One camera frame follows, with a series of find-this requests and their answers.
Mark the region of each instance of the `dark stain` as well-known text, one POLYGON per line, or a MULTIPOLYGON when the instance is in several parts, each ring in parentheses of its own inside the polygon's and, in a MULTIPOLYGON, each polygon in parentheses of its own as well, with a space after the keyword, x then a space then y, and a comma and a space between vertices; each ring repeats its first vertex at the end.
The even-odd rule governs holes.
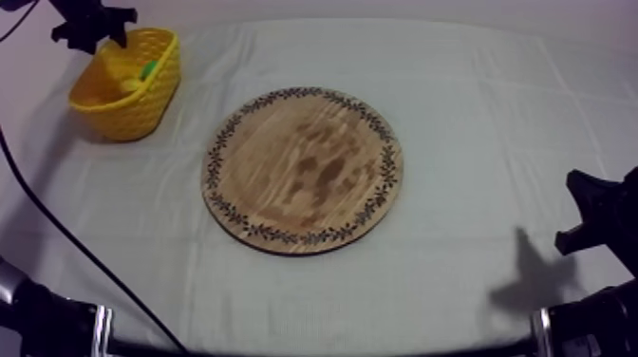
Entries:
POLYGON ((312 207, 320 207, 326 203, 330 195, 328 186, 339 177, 339 174, 341 174, 341 171, 344 169, 344 164, 346 164, 344 158, 339 157, 329 162, 328 165, 321 170, 319 178, 317 178, 314 184, 316 189, 314 190, 314 202, 312 203, 312 207))
POLYGON ((319 178, 317 178, 317 182, 315 183, 316 187, 326 187, 331 182, 339 177, 341 171, 344 169, 344 164, 346 161, 344 158, 337 158, 332 160, 319 174, 319 178))
POLYGON ((259 184, 261 184, 263 189, 265 189, 271 183, 271 178, 268 176, 261 177, 259 179, 259 184))
POLYGON ((323 217, 319 215, 318 212, 315 212, 312 214, 312 216, 306 217, 304 218, 304 220, 301 221, 300 225, 302 227, 309 227, 314 225, 315 223, 317 223, 317 220, 322 219, 323 217))
POLYGON ((352 190, 352 188, 354 188, 354 182, 350 181, 349 179, 344 179, 343 182, 341 182, 342 185, 344 185, 344 187, 346 187, 346 190, 350 191, 352 190))
POLYGON ((315 131, 315 132, 311 133, 310 135, 308 135, 306 137, 306 139, 308 139, 308 141, 313 141, 313 140, 317 139, 317 137, 319 135, 321 135, 321 132, 320 131, 315 131))
POLYGON ((317 168, 317 159, 315 157, 305 158, 297 164, 297 173, 303 175, 307 171, 314 171, 317 168))
POLYGON ((368 179, 374 178, 374 159, 368 160, 364 165, 364 169, 366 170, 368 179))
POLYGON ((334 145, 332 145, 329 149, 329 153, 331 155, 334 155, 336 153, 339 152, 339 150, 341 150, 341 143, 337 141, 337 143, 335 143, 334 145))
POLYGON ((312 202, 312 207, 321 207, 321 205, 326 203, 329 195, 330 189, 327 186, 317 187, 317 189, 314 190, 314 201, 312 202))
POLYGON ((321 139, 319 139, 319 143, 324 143, 328 140, 328 138, 330 138, 330 135, 332 135, 332 128, 327 127, 324 129, 324 135, 321 137, 321 139))
POLYGON ((277 207, 268 207, 261 211, 260 215, 268 219, 279 220, 284 215, 284 211, 277 207))
POLYGON ((299 192, 299 190, 301 190, 302 188, 304 188, 304 182, 295 181, 292 184, 290 190, 288 191, 288 195, 286 196, 286 199, 284 199, 284 204, 291 203, 294 195, 296 195, 297 192, 299 192))
POLYGON ((310 124, 301 124, 297 126, 297 133, 303 133, 304 131, 308 130, 309 127, 310 124))

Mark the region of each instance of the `wood grain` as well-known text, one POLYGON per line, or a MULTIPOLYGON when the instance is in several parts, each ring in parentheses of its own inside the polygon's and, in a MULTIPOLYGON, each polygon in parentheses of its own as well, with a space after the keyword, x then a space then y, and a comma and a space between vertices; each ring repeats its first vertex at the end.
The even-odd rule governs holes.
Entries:
POLYGON ((217 129, 204 201, 232 236, 276 254, 318 254, 369 231, 397 196, 403 154, 387 122, 346 94, 277 90, 217 129))

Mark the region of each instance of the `decorative floral border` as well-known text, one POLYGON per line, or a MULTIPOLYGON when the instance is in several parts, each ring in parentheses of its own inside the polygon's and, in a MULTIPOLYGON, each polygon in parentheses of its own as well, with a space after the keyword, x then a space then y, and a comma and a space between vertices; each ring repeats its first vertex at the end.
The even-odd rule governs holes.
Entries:
POLYGON ((351 237, 357 228, 365 225, 372 219, 372 215, 387 203, 389 190, 398 183, 397 165, 393 159, 397 150, 392 144, 392 141, 391 131, 385 126, 385 122, 383 122, 376 113, 368 111, 366 105, 355 99, 319 87, 294 87, 275 90, 274 92, 258 97, 252 102, 246 103, 233 114, 227 121, 226 126, 217 133, 215 143, 207 153, 209 163, 206 167, 208 178, 206 178, 205 183, 208 191, 211 192, 207 198, 210 200, 210 204, 216 207, 230 223, 240 225, 243 231, 247 233, 247 236, 258 235, 264 240, 281 240, 285 244, 297 244, 301 242, 304 245, 316 245, 326 241, 343 241, 351 237), (307 96, 321 96, 332 103, 341 105, 343 108, 358 112, 361 120, 368 123, 370 130, 379 135, 379 139, 385 143, 382 148, 381 165, 379 167, 383 181, 375 187, 373 196, 367 199, 364 209, 355 214, 351 222, 336 229, 329 227, 321 232, 309 232, 304 235, 297 235, 275 229, 271 226, 265 226, 263 223, 259 225, 252 224, 248 217, 239 213, 236 206, 227 201, 223 195, 216 191, 216 188, 219 184, 219 172, 224 161, 221 157, 221 153, 227 146, 228 140, 235 134, 235 129, 241 124, 244 116, 271 105, 278 99, 286 100, 292 97, 303 98, 307 96))

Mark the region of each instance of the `wrinkled fabric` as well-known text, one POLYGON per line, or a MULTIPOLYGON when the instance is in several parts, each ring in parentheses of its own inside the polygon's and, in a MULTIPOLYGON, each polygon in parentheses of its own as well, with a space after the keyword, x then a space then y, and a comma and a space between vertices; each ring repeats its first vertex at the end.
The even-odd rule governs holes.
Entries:
MULTIPOLYGON (((464 348, 523 336, 533 310, 629 279, 605 248, 559 256, 554 234, 579 223, 569 171, 621 179, 638 165, 637 57, 400 20, 179 35, 182 80, 151 136, 100 139, 68 111, 66 81, 35 107, 19 163, 51 211, 190 348, 464 348), (403 187, 357 243, 284 258, 227 236, 199 176, 225 116, 299 85, 346 92, 381 113, 403 148, 403 187)), ((58 293, 114 308, 119 337, 169 346, 6 181, 0 254, 58 293)))

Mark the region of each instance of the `white wall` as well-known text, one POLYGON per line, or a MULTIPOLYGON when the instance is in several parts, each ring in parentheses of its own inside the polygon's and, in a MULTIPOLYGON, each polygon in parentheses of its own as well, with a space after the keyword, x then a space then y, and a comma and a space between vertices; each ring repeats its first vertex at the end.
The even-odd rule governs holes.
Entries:
POLYGON ((148 24, 291 17, 391 17, 516 30, 638 50, 635 0, 127 0, 148 24))

